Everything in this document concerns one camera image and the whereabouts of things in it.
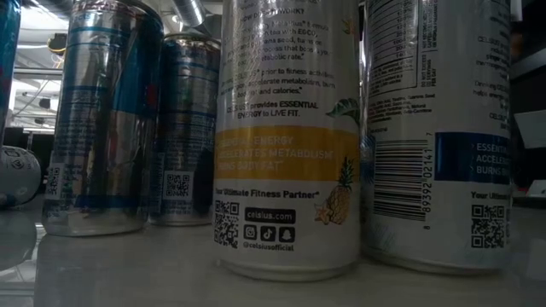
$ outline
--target white table surface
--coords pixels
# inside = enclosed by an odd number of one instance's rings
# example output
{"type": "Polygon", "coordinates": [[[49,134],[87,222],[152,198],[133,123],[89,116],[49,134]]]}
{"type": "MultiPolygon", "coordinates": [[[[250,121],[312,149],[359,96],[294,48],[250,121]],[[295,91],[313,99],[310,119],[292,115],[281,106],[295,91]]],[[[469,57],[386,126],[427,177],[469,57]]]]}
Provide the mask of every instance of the white table surface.
{"type": "Polygon", "coordinates": [[[281,283],[218,267],[210,226],[55,237],[39,223],[39,202],[0,211],[1,307],[546,306],[546,210],[514,208],[511,264],[498,275],[430,275],[363,258],[333,280],[281,283]]]}

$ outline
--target blue and silver can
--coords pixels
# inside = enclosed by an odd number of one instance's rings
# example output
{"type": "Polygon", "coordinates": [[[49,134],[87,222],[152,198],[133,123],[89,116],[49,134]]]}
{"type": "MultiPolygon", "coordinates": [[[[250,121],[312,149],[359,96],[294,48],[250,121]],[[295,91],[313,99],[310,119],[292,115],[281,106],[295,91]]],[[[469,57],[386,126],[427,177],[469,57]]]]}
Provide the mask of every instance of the blue and silver can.
{"type": "Polygon", "coordinates": [[[0,146],[3,144],[3,129],[8,114],[19,25],[20,0],[0,1],[0,146]]]}
{"type": "Polygon", "coordinates": [[[160,17],[141,2],[74,4],[44,202],[49,234],[146,222],[162,38],[160,17]]]}
{"type": "Polygon", "coordinates": [[[210,223],[220,45],[195,34],[168,35],[161,60],[151,222],[210,223]]]}

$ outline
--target celsius can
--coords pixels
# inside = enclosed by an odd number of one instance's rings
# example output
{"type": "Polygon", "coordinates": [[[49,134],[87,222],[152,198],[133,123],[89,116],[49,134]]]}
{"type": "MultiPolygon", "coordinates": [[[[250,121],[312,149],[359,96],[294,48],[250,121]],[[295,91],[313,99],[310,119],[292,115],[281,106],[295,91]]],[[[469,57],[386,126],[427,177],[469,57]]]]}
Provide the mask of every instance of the celsius can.
{"type": "Polygon", "coordinates": [[[0,1],[0,147],[9,108],[9,93],[14,73],[15,51],[20,25],[20,1],[0,1]]]}
{"type": "Polygon", "coordinates": [[[372,0],[368,14],[364,250],[430,272],[501,268],[510,1],[372,0]]]}
{"type": "Polygon", "coordinates": [[[38,160],[30,151],[11,146],[3,146],[0,154],[0,208],[28,202],[42,184],[38,160]]]}
{"type": "Polygon", "coordinates": [[[357,260],[357,1],[224,2],[214,240],[236,273],[339,275],[357,260]]]}
{"type": "Polygon", "coordinates": [[[220,45],[196,34],[166,36],[154,143],[150,219],[211,222],[220,45]]]}
{"type": "Polygon", "coordinates": [[[133,0],[73,6],[44,202],[53,235],[105,235],[148,218],[163,27],[133,0]]]}

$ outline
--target can rim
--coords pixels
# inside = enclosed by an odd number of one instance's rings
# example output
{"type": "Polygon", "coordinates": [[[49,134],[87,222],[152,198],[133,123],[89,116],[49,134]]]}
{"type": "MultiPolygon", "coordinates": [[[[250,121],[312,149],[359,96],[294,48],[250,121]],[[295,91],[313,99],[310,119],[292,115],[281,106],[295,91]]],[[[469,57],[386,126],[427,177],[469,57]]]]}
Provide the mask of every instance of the can rim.
{"type": "Polygon", "coordinates": [[[155,11],[155,9],[152,9],[152,7],[150,7],[146,3],[137,1],[137,0],[114,0],[114,1],[127,3],[129,5],[134,5],[142,9],[146,13],[151,14],[153,17],[155,17],[160,22],[161,26],[163,26],[163,20],[161,19],[160,15],[155,11]]]}
{"type": "MultiPolygon", "coordinates": [[[[144,11],[144,13],[150,15],[151,17],[155,18],[160,24],[161,27],[163,27],[163,20],[161,19],[160,15],[155,11],[155,9],[152,9],[149,5],[146,3],[142,3],[137,0],[95,0],[97,2],[112,2],[112,3],[123,3],[125,5],[134,6],[138,9],[141,9],[144,11]]],[[[73,9],[76,9],[76,5],[78,5],[80,2],[76,1],[74,2],[73,9]]]]}
{"type": "Polygon", "coordinates": [[[179,33],[169,33],[165,35],[163,38],[164,41],[168,40],[169,38],[198,38],[200,41],[205,43],[215,43],[218,46],[214,46],[217,49],[220,49],[220,46],[222,43],[220,40],[216,38],[208,37],[207,35],[199,34],[199,33],[193,33],[193,32],[179,32],[179,33]]]}

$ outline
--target aluminum can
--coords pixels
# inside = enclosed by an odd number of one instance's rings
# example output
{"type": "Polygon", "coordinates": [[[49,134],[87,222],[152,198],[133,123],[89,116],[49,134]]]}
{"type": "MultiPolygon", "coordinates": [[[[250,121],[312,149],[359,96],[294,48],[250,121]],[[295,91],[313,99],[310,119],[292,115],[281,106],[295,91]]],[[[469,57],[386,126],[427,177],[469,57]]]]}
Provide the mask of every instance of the aluminum can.
{"type": "Polygon", "coordinates": [[[14,75],[15,52],[20,27],[20,0],[0,2],[0,146],[9,109],[9,93],[14,75]]]}
{"type": "Polygon", "coordinates": [[[196,34],[172,34],[161,54],[150,221],[210,223],[220,44],[196,34]]]}
{"type": "Polygon", "coordinates": [[[133,0],[77,2],[44,202],[53,235],[105,235],[148,218],[163,27],[133,0]]]}
{"type": "Polygon", "coordinates": [[[510,1],[371,0],[368,13],[364,251],[429,272],[501,268],[510,1]]]}
{"type": "Polygon", "coordinates": [[[357,1],[224,2],[214,240],[236,273],[342,274],[359,242],[357,1]]]}
{"type": "Polygon", "coordinates": [[[0,208],[32,200],[42,184],[38,159],[23,148],[2,147],[0,174],[0,208]]]}

